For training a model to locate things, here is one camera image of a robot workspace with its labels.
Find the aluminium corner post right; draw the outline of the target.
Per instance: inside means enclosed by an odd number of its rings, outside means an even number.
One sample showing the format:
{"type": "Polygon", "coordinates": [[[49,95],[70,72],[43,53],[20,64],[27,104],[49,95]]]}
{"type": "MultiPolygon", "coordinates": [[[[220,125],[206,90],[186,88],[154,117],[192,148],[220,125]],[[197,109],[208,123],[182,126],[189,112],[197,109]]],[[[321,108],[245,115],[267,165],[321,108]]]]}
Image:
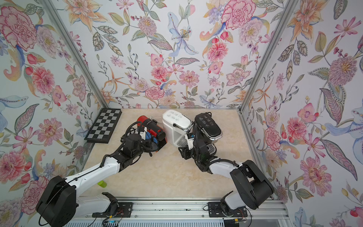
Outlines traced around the aluminium corner post right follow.
{"type": "Polygon", "coordinates": [[[281,17],[277,23],[274,36],[271,38],[271,41],[269,42],[265,53],[262,55],[261,61],[259,63],[259,66],[258,66],[255,74],[253,75],[253,77],[251,79],[247,80],[247,82],[249,82],[248,84],[245,83],[247,85],[248,89],[247,89],[245,99],[241,103],[241,105],[238,109],[239,114],[242,114],[243,111],[245,111],[248,108],[248,104],[254,93],[254,90],[255,90],[259,80],[261,79],[266,66],[270,62],[272,55],[278,46],[278,43],[283,34],[283,31],[286,28],[286,25],[287,25],[290,17],[292,16],[293,11],[298,3],[298,1],[295,1],[295,0],[286,1],[286,2],[287,2],[287,4],[284,7],[284,10],[281,12],[281,17]]]}

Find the white coffee machine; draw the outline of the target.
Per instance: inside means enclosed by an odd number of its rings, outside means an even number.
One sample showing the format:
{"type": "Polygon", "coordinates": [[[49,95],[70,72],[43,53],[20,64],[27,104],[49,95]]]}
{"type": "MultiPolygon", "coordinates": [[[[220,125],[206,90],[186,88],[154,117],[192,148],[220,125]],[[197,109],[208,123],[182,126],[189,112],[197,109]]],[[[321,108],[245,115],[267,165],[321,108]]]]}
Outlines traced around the white coffee machine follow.
{"type": "Polygon", "coordinates": [[[177,148],[188,146],[185,135],[192,129],[191,119],[178,111],[167,110],[163,113],[162,122],[168,143],[177,148]]]}

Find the blue microfibre cloth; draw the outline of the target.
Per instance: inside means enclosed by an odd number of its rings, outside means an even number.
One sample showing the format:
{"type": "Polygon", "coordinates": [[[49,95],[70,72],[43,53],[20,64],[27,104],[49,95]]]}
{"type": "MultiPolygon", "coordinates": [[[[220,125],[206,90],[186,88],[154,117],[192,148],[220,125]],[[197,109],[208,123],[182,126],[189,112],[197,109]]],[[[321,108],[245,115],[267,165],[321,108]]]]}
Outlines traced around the blue microfibre cloth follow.
{"type": "Polygon", "coordinates": [[[158,144],[157,138],[154,135],[152,135],[149,131],[146,132],[145,140],[149,145],[157,145],[158,144]]]}

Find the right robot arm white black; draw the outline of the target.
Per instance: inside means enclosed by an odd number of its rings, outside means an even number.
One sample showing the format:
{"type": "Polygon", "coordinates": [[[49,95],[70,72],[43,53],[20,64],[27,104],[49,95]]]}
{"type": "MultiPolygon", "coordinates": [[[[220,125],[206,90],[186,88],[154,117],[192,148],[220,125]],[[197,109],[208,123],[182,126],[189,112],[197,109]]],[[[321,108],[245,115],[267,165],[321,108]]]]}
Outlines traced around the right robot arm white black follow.
{"type": "Polygon", "coordinates": [[[182,158],[193,159],[203,173],[224,176],[233,181],[235,190],[226,194],[216,206],[209,204],[210,216],[247,216],[247,209],[258,209],[275,192],[274,187],[258,166],[217,157],[214,144],[206,144],[193,133],[184,135],[178,148],[182,158]]]}

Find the aluminium corner post left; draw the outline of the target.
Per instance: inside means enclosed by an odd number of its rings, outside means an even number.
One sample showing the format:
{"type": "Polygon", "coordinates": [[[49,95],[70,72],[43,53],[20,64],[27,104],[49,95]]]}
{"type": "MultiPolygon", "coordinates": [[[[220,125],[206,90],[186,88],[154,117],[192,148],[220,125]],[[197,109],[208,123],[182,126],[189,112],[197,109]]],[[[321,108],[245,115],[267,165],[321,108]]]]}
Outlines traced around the aluminium corner post left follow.
{"type": "Polygon", "coordinates": [[[99,104],[102,108],[109,108],[105,98],[103,97],[101,90],[98,88],[92,73],[90,72],[88,66],[86,65],[83,57],[80,55],[77,45],[74,43],[69,31],[67,30],[65,24],[63,23],[59,13],[57,12],[54,4],[52,1],[47,0],[40,0],[39,1],[41,6],[43,7],[44,11],[49,14],[49,18],[51,22],[54,23],[54,27],[60,33],[61,38],[64,40],[65,44],[70,50],[70,53],[77,64],[80,67],[81,71],[83,72],[86,81],[90,85],[90,88],[94,92],[99,104]]]}

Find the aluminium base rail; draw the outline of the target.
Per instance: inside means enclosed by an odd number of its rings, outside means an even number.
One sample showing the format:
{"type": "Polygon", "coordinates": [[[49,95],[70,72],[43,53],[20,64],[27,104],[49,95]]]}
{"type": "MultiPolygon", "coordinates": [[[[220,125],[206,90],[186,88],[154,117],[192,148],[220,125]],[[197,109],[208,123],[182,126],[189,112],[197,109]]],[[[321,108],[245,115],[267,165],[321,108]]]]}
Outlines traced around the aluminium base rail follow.
{"type": "Polygon", "coordinates": [[[221,211],[218,199],[119,198],[112,218],[100,210],[66,217],[53,227],[290,227],[284,204],[267,200],[257,210],[221,211]]]}

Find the red Nespresso coffee machine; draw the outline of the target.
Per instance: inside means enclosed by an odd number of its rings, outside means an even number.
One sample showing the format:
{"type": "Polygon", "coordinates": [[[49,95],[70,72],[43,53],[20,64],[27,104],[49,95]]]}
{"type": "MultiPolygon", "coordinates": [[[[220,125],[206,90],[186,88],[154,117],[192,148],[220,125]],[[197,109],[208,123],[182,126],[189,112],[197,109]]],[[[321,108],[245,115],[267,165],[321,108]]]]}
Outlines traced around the red Nespresso coffee machine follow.
{"type": "Polygon", "coordinates": [[[146,116],[142,115],[138,118],[138,122],[140,122],[138,124],[138,126],[140,126],[140,125],[144,126],[145,131],[146,132],[149,131],[158,140],[157,145],[152,145],[152,149],[153,149],[152,152],[158,152],[159,150],[161,150],[161,148],[163,146],[165,146],[167,144],[166,134],[165,134],[163,128],[158,126],[156,120],[152,120],[152,119],[147,118],[146,116]]]}

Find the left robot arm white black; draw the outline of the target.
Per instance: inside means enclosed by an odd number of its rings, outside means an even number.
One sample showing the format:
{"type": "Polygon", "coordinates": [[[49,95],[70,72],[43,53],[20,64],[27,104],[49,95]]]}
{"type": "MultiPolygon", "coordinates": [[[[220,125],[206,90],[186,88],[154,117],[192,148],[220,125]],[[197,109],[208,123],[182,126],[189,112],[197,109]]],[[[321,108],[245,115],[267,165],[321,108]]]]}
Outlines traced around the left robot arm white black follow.
{"type": "Polygon", "coordinates": [[[101,163],[72,176],[52,178],[36,205],[40,218],[52,227],[63,227],[73,218],[102,213],[109,218],[120,212],[118,200],[110,193],[82,197],[82,194],[105,178],[135,164],[143,153],[158,150],[153,140],[137,133],[125,137],[112,154],[104,155],[101,163]]]}

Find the green small object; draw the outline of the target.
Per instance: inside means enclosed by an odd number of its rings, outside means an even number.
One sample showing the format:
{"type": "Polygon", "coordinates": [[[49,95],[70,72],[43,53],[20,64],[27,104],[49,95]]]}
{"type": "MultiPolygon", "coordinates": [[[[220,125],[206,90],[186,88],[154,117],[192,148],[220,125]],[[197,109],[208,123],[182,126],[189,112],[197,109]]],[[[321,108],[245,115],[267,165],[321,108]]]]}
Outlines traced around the green small object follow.
{"type": "Polygon", "coordinates": [[[107,182],[105,182],[105,181],[99,181],[98,183],[97,183],[100,187],[102,187],[102,188],[106,188],[107,187],[107,182]]]}

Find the black coffee machine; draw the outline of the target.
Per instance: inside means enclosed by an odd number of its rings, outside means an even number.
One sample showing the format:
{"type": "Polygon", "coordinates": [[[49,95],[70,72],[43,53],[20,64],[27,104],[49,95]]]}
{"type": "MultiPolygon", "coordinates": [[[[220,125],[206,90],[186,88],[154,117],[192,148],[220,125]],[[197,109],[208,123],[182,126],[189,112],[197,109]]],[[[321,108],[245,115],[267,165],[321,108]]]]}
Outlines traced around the black coffee machine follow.
{"type": "Polygon", "coordinates": [[[208,146],[210,154],[213,156],[217,152],[215,143],[223,137],[222,130],[212,118],[211,112],[200,113],[194,118],[194,134],[197,132],[203,137],[208,146]]]}

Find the black folding chessboard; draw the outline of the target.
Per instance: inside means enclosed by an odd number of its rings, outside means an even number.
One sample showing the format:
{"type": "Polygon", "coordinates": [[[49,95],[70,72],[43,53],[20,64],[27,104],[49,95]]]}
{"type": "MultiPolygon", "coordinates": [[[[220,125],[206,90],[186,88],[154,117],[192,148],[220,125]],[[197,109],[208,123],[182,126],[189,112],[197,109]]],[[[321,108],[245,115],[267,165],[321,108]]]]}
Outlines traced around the black folding chessboard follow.
{"type": "Polygon", "coordinates": [[[103,108],[88,131],[85,140],[90,143],[109,143],[121,114],[121,109],[103,108]]]}

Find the aluminium corner post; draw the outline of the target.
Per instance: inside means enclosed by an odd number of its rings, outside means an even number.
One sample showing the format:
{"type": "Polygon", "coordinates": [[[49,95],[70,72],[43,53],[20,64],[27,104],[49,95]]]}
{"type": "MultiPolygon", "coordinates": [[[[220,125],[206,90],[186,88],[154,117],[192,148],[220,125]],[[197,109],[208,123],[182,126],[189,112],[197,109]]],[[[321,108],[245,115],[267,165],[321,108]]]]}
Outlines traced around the aluminium corner post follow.
{"type": "Polygon", "coordinates": [[[88,66],[86,65],[83,57],[80,55],[77,45],[74,43],[69,31],[67,30],[65,24],[63,23],[59,13],[57,12],[54,4],[52,1],[47,0],[40,0],[39,1],[41,6],[43,7],[44,11],[49,14],[49,18],[51,22],[54,23],[54,27],[60,33],[61,38],[64,40],[65,44],[70,50],[70,53],[77,64],[80,67],[81,71],[83,72],[86,81],[90,85],[90,88],[94,92],[99,104],[102,108],[109,108],[105,98],[103,97],[101,90],[98,88],[92,73],[90,72],[88,66]]]}
{"type": "Polygon", "coordinates": [[[245,83],[247,85],[248,89],[247,89],[245,99],[241,103],[241,105],[238,109],[239,114],[242,114],[243,111],[245,111],[248,108],[248,104],[254,93],[254,90],[255,90],[259,80],[261,79],[266,66],[270,62],[272,55],[278,46],[278,43],[283,34],[283,31],[286,28],[286,25],[287,25],[290,17],[292,16],[293,11],[298,3],[298,1],[295,1],[295,0],[286,1],[286,2],[287,2],[287,4],[284,7],[284,10],[281,12],[281,17],[277,23],[274,36],[271,38],[271,41],[269,42],[265,53],[262,55],[261,61],[259,63],[259,66],[258,66],[255,74],[253,75],[253,77],[251,79],[247,80],[247,82],[249,82],[248,84],[245,83]]]}

